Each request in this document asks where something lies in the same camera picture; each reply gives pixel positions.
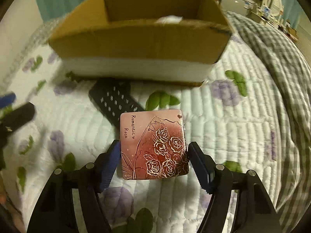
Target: square compact case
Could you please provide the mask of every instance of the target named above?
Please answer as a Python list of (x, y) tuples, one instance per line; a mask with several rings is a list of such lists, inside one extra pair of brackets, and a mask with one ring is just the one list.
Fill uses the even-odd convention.
[(180, 110), (121, 114), (120, 141), (126, 180), (169, 178), (189, 172)]

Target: bed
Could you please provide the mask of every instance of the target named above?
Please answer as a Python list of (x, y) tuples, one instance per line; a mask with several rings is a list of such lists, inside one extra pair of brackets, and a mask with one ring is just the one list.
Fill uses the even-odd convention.
[[(235, 13), (226, 16), (235, 33), (201, 87), (140, 81), (125, 82), (126, 87), (143, 107), (155, 91), (171, 95), (175, 101), (160, 109), (181, 109), (187, 144), (196, 141), (216, 163), (231, 170), (254, 169), (283, 231), (290, 232), (311, 202), (311, 70), (282, 32)], [(26, 101), (37, 111), (4, 149), (4, 184), (26, 228), (57, 166), (73, 170), (94, 162), (119, 137), (88, 98), (95, 81), (75, 78), (45, 44), (61, 20), (33, 34), (1, 84), (1, 93), (13, 91), (17, 96), (6, 112)], [(73, 195), (79, 231), (86, 232), (76, 190)], [(233, 191), (223, 232), (230, 232), (236, 197)], [(117, 170), (110, 187), (100, 194), (116, 232), (141, 209), (152, 215), (151, 232), (196, 232), (209, 200), (191, 166), (186, 176), (144, 181), (124, 180)]]

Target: open cardboard box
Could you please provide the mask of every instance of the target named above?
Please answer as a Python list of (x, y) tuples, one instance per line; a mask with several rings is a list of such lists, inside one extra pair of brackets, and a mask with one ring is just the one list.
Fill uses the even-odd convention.
[[(180, 23), (159, 23), (164, 16)], [(198, 85), (224, 51), (231, 28), (213, 0), (86, 0), (49, 45), (83, 77)]]

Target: white fan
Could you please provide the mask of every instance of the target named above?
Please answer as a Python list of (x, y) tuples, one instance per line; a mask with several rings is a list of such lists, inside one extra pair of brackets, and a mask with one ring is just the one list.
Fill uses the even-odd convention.
[(282, 10), (282, 0), (264, 0), (263, 5), (271, 10), (271, 16), (277, 17)]

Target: silver screw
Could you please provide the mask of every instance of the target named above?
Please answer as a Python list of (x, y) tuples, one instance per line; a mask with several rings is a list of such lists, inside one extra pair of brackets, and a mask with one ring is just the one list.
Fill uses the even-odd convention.
[(54, 170), (54, 174), (58, 175), (62, 172), (62, 170), (60, 168), (57, 168)]
[(92, 169), (94, 167), (94, 163), (87, 163), (87, 165), (85, 166), (87, 169)]
[(248, 174), (251, 176), (256, 176), (256, 172), (254, 170), (249, 170)]
[(224, 170), (224, 165), (222, 165), (222, 164), (217, 164), (216, 165), (216, 169), (218, 169), (218, 170), (220, 170), (220, 171), (222, 171), (222, 170)]

